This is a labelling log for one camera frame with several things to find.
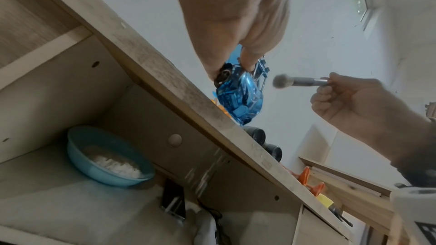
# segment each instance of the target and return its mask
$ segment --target hand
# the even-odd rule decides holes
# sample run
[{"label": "hand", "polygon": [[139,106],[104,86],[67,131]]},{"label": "hand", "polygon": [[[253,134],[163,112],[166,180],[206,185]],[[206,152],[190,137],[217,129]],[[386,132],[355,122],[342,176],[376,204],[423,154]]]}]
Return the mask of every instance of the hand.
[{"label": "hand", "polygon": [[376,79],[331,73],[311,98],[312,109],[338,130],[391,161],[425,143],[430,122],[411,111]]},{"label": "hand", "polygon": [[195,52],[214,80],[238,44],[241,65],[253,71],[282,39],[289,0],[179,0]]}]

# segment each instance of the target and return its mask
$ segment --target wooden shelf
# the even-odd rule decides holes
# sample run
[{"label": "wooden shelf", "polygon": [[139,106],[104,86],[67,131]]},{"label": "wooden shelf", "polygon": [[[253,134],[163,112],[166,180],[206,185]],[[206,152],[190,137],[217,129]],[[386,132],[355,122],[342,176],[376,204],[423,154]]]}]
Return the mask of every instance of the wooden shelf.
[{"label": "wooden shelf", "polygon": [[220,148],[300,200],[342,235],[352,238],[342,222],[102,0],[34,1],[55,2],[57,6],[45,7],[48,14],[62,10],[77,20],[104,44],[133,81]]},{"label": "wooden shelf", "polygon": [[68,244],[192,245],[194,212],[179,223],[160,209],[162,192],[97,183],[73,167],[65,143],[53,144],[0,164],[0,240],[23,238],[18,229]]}]

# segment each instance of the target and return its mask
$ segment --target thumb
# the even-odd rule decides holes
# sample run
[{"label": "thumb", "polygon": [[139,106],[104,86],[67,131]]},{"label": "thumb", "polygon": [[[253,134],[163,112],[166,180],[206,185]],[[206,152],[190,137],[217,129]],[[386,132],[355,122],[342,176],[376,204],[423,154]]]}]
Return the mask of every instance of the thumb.
[{"label": "thumb", "polygon": [[353,78],[330,73],[330,81],[341,90],[357,91],[368,87],[381,86],[381,82],[374,78]]},{"label": "thumb", "polygon": [[246,47],[242,48],[241,55],[239,56],[239,63],[245,70],[252,72],[256,67],[258,59],[260,59],[263,54],[255,54],[248,50]]}]

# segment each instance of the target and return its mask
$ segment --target brush handle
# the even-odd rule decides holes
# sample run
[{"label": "brush handle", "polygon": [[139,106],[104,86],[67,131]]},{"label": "brush handle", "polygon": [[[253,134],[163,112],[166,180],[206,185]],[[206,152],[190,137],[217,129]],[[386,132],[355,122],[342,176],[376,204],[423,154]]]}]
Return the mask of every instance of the brush handle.
[{"label": "brush handle", "polygon": [[327,85],[326,79],[320,79],[320,78],[304,78],[304,77],[297,77],[293,78],[294,83],[292,86],[324,86]]}]

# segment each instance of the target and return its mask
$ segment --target white powder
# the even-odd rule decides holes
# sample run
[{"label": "white powder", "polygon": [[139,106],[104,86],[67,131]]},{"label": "white powder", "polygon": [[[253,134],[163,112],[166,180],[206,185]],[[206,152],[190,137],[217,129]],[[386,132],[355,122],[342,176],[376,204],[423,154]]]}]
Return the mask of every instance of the white powder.
[{"label": "white powder", "polygon": [[144,178],[134,161],[99,146],[87,146],[82,150],[91,161],[111,172],[130,178]]}]

